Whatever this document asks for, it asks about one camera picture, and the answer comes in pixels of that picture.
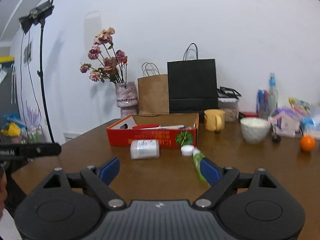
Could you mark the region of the person's left hand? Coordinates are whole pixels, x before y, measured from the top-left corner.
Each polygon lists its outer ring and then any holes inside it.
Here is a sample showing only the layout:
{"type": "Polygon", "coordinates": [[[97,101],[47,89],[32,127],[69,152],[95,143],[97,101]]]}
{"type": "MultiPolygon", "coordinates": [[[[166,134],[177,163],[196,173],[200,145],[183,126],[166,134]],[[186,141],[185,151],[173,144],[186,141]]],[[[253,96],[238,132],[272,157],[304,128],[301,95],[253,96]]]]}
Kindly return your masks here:
{"type": "Polygon", "coordinates": [[[0,218],[3,216],[3,210],[5,209],[5,200],[7,199],[7,178],[5,173],[1,176],[1,183],[0,183],[0,218]]]}

